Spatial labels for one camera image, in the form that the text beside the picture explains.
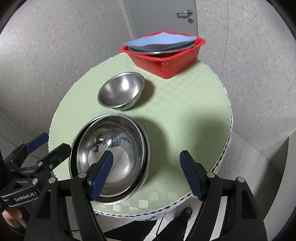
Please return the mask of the person's left hand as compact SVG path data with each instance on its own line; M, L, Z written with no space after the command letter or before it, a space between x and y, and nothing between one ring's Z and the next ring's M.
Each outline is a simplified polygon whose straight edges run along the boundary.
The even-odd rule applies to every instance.
M13 228L21 228L19 220L22 218L22 213L17 208L7 208L2 212L5 221Z

